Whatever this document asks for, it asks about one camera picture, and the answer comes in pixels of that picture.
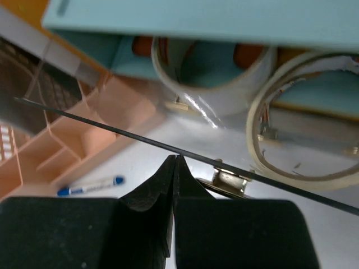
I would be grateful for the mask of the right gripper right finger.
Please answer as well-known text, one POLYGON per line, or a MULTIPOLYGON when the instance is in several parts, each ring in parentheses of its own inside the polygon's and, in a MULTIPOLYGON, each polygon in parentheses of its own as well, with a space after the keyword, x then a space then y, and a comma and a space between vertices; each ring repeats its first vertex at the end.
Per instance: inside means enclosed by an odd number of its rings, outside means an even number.
POLYGON ((306 220, 291 201, 214 198, 183 156, 173 175, 178 268, 319 268, 306 220))

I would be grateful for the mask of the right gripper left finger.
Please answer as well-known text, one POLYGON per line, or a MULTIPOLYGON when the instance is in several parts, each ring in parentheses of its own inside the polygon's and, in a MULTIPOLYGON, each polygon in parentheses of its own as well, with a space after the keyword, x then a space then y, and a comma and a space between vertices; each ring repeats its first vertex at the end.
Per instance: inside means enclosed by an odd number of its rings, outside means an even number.
POLYGON ((1 203, 2 268, 164 268, 171 252, 170 155, 121 198, 10 197, 1 203))

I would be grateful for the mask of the blue white marker pen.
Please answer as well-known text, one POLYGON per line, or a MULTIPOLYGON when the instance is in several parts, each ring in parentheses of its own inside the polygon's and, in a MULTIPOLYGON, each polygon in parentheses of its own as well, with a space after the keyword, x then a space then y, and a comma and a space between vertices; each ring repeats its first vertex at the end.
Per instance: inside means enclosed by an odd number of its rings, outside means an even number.
POLYGON ((57 192, 58 197, 67 197, 82 193, 89 193, 93 191, 98 191, 106 188, 112 188, 113 186, 121 185, 124 183, 125 179, 122 176, 116 175, 112 177, 105 177, 98 179, 84 185, 76 185, 72 187, 62 188, 57 192))

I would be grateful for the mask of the grey tape roll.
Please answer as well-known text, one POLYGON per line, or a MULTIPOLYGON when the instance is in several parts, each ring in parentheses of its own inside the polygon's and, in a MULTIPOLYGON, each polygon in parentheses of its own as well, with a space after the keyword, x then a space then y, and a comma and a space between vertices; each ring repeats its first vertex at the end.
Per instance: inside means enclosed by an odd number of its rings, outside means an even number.
POLYGON ((203 116, 246 110, 277 64, 277 48, 230 42, 155 38, 160 81, 203 116))

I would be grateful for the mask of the orange folder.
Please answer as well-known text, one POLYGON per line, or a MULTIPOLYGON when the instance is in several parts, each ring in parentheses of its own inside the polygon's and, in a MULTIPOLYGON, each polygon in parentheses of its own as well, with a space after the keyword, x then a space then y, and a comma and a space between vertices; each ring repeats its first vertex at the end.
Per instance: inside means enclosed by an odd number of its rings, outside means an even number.
POLYGON ((42 27, 48 1, 1 1, 1 37, 91 86, 111 73, 95 60, 42 27))

